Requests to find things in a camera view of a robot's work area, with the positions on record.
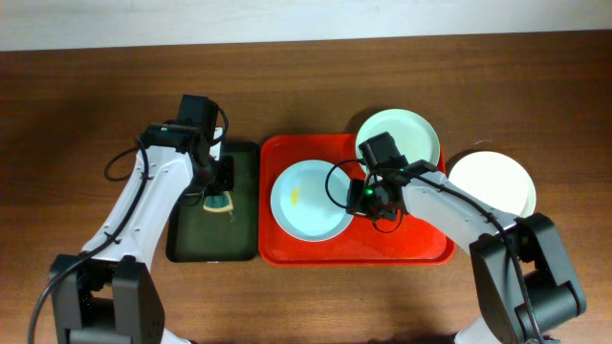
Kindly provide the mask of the green yellow sponge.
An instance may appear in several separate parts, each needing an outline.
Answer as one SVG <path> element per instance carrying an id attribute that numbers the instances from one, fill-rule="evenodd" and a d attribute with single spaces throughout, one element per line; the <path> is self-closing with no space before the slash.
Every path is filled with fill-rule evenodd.
<path id="1" fill-rule="evenodd" d="M 228 191 L 218 195 L 206 196 L 202 208 L 211 213 L 230 213 L 233 211 L 233 202 Z"/>

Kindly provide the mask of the light blue plate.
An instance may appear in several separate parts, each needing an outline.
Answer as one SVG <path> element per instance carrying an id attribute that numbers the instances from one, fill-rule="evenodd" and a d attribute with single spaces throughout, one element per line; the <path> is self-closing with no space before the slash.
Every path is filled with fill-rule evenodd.
<path id="1" fill-rule="evenodd" d="M 339 236 L 354 217 L 342 207 L 350 179 L 328 161 L 292 164 L 273 184 L 270 205 L 284 232 L 305 242 Z"/>

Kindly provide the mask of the white plate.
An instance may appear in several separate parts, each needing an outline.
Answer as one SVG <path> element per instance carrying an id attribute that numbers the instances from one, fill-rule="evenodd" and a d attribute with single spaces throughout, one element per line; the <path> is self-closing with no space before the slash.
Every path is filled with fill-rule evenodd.
<path id="1" fill-rule="evenodd" d="M 477 151 L 458 160 L 448 179 L 485 204 L 520 217 L 536 209 L 536 187 L 516 160 L 493 151 Z"/>

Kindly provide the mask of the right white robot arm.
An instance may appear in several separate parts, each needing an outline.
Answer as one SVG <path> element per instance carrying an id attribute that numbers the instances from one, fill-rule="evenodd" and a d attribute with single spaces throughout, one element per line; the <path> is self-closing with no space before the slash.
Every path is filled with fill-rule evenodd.
<path id="1" fill-rule="evenodd" d="M 428 162 L 362 160 L 346 210 L 372 222 L 411 215 L 469 256 L 480 316 L 451 343 L 548 343 L 546 332 L 585 313 L 587 299 L 554 222 L 500 211 Z"/>

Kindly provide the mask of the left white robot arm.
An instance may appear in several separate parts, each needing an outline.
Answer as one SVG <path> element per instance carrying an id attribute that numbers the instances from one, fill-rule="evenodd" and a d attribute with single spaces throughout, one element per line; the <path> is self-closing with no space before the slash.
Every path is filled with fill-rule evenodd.
<path id="1" fill-rule="evenodd" d="M 164 226 L 185 196 L 215 186 L 228 129 L 153 123 L 136 140 L 134 169 L 111 213 L 77 255 L 58 255 L 44 298 L 60 343 L 181 343 L 165 325 L 150 270 Z"/>

